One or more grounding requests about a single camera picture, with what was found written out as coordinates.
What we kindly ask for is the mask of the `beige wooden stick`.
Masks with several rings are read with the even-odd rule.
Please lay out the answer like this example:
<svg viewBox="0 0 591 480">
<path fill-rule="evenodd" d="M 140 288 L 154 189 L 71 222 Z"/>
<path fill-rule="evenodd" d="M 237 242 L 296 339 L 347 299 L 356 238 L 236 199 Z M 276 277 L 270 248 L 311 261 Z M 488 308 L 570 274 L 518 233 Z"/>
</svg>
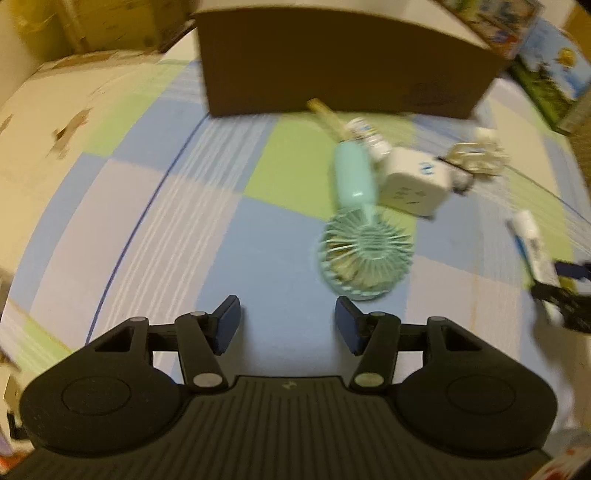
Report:
<svg viewBox="0 0 591 480">
<path fill-rule="evenodd" d="M 329 130 L 335 134 L 335 137 L 339 139 L 339 141 L 348 141 L 349 140 L 349 130 L 346 128 L 346 125 L 342 123 L 341 119 L 339 119 L 337 113 L 332 111 L 332 109 L 325 105 L 318 98 L 312 98 L 307 102 L 308 109 L 311 112 L 314 112 L 318 118 L 322 119 L 325 126 L 329 127 Z"/>
</svg>

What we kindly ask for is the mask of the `white cube power adapter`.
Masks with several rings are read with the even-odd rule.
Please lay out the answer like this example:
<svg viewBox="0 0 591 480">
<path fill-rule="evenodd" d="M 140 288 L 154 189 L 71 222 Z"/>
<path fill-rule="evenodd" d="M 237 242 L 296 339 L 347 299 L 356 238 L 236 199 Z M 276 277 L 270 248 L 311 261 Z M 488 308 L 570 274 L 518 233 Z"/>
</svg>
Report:
<svg viewBox="0 0 591 480">
<path fill-rule="evenodd" d="M 379 201 L 418 217 L 432 217 L 452 193 L 449 167 L 429 153 L 394 147 L 381 162 Z"/>
</svg>

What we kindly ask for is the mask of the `white printed tube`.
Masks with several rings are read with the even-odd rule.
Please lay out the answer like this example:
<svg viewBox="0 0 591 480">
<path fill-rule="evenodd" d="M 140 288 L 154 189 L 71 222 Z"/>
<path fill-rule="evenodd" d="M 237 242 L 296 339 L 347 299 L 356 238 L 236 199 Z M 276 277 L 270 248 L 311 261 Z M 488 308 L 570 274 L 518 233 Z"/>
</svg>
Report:
<svg viewBox="0 0 591 480">
<path fill-rule="evenodd" d="M 559 277 L 554 262 L 546 247 L 541 230 L 529 210 L 520 210 L 508 221 L 520 253 L 525 260 L 532 279 L 530 292 L 535 302 L 542 308 L 547 322 L 554 327 L 564 326 L 564 317 L 560 308 L 551 301 L 534 295 L 534 288 L 539 285 L 559 287 Z"/>
</svg>

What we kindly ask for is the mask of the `checkered blue green tablecloth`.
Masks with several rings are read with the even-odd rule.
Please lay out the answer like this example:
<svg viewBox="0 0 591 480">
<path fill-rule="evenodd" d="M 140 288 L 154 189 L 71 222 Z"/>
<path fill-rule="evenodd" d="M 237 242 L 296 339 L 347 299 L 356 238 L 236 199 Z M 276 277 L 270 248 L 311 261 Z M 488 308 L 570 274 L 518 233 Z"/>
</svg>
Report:
<svg viewBox="0 0 591 480">
<path fill-rule="evenodd" d="M 409 275 L 375 310 L 451 318 L 543 376 L 561 429 L 590 424 L 590 340 L 548 326 L 508 220 L 531 211 L 553 257 L 590 255 L 590 203 L 566 138 L 512 81 L 468 121 L 375 115 L 392 142 L 444 154 L 477 126 L 509 153 L 503 175 L 452 195 L 434 219 L 394 213 L 412 237 Z M 229 374 L 349 375 L 318 272 L 334 213 L 334 141 L 308 113 L 214 119 L 190 38 L 110 108 L 45 195 L 1 193 L 1 346 L 38 374 L 133 315 L 167 323 L 235 294 L 245 324 Z"/>
</svg>

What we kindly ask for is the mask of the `brown cardboard storage box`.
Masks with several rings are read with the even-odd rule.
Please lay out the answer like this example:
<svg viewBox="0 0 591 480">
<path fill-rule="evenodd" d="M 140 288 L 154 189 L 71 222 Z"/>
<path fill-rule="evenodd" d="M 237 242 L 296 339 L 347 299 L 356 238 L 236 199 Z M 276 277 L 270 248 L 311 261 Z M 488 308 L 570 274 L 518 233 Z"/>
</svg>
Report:
<svg viewBox="0 0 591 480">
<path fill-rule="evenodd" d="M 193 13 L 214 116 L 301 111 L 468 118 L 509 64 L 494 50 L 378 13 L 203 1 Z"/>
</svg>

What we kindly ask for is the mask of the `tan cardboard shipping box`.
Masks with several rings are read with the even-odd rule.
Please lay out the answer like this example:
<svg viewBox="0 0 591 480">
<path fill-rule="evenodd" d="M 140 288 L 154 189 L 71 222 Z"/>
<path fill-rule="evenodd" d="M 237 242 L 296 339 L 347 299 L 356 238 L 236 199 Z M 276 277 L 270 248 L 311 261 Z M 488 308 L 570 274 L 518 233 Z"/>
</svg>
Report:
<svg viewBox="0 0 591 480">
<path fill-rule="evenodd" d="M 197 1 L 9 1 L 16 31 L 34 55 L 163 51 L 189 26 Z"/>
</svg>

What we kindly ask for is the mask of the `green landscape milk box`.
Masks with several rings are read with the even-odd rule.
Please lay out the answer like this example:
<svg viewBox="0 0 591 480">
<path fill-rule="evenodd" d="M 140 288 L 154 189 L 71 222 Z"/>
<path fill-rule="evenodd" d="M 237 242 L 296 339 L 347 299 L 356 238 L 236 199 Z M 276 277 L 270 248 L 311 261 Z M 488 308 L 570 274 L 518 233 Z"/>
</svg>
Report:
<svg viewBox="0 0 591 480">
<path fill-rule="evenodd" d="M 590 116 L 590 61 L 547 20 L 537 21 L 510 73 L 554 131 L 570 135 Z"/>
</svg>

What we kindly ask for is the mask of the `blue milk carton box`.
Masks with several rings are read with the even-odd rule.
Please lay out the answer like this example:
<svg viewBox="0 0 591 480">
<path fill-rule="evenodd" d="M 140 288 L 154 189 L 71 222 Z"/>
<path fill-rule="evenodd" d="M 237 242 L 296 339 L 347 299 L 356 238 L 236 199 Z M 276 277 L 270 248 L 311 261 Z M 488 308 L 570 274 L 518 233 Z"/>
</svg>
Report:
<svg viewBox="0 0 591 480">
<path fill-rule="evenodd" d="M 513 60 L 543 11 L 536 0 L 441 0 L 500 56 Z"/>
</svg>

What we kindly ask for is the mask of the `white pill bottle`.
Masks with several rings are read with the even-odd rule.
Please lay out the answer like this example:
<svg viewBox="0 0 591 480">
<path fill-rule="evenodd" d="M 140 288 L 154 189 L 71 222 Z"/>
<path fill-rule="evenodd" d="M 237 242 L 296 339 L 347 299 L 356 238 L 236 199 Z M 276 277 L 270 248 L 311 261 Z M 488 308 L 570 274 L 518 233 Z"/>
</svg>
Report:
<svg viewBox="0 0 591 480">
<path fill-rule="evenodd" d="M 346 128 L 353 138 L 363 143 L 375 162 L 387 158 L 392 150 L 392 144 L 366 119 L 356 117 L 346 123 Z"/>
</svg>

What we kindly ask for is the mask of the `mint green handheld fan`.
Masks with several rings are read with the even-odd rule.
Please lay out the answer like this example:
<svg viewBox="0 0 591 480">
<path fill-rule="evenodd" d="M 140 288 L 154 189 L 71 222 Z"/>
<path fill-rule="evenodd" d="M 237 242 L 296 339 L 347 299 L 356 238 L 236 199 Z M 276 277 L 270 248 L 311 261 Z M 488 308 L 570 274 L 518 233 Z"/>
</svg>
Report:
<svg viewBox="0 0 591 480">
<path fill-rule="evenodd" d="M 318 266 L 336 293 L 374 300 L 409 272 L 412 238 L 378 206 L 372 160 L 362 144 L 346 140 L 336 145 L 332 173 L 337 211 L 322 232 Z"/>
</svg>

